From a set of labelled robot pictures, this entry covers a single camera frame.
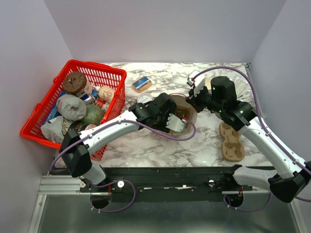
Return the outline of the pink and cream paper bag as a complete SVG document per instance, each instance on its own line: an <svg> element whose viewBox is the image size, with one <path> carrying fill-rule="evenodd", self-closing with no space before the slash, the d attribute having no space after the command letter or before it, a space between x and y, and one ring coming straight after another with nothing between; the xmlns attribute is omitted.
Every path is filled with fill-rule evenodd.
<svg viewBox="0 0 311 233"><path fill-rule="evenodd" d="M190 120L192 123L196 123L197 120L197 112L195 109L186 102L186 96L181 93L171 93L171 98L174 100L176 104L175 111L172 112L176 117ZM190 124L185 124L183 131L177 132L172 129L168 133L163 132L165 135L170 135L172 137L181 137L182 135L187 135L192 133L193 127Z"/></svg>

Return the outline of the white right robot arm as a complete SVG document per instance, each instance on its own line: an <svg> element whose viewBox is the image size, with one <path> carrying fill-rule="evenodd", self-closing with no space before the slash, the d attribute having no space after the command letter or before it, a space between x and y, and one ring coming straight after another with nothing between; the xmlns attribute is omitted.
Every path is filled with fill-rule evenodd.
<svg viewBox="0 0 311 233"><path fill-rule="evenodd" d="M187 102L201 112L208 109L224 123L249 139L273 165L273 170L238 166L224 177L224 186L235 190L248 185L269 190L280 201L289 203L311 180L311 164L289 152L281 140L264 125L263 119L247 102L239 101L235 84L226 76L211 79L211 90L205 80L187 80L191 87Z"/></svg>

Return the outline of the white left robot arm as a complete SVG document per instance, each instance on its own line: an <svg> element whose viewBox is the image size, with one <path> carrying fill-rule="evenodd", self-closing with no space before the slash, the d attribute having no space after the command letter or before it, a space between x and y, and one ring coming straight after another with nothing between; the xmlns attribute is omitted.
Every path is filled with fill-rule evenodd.
<svg viewBox="0 0 311 233"><path fill-rule="evenodd" d="M91 181L98 192L107 188L104 170L91 162L91 155L111 141L142 128L167 133L169 117L177 108L175 101L166 93L149 103L135 103L118 117L95 128L76 132L70 129L64 136L59 151L72 177Z"/></svg>

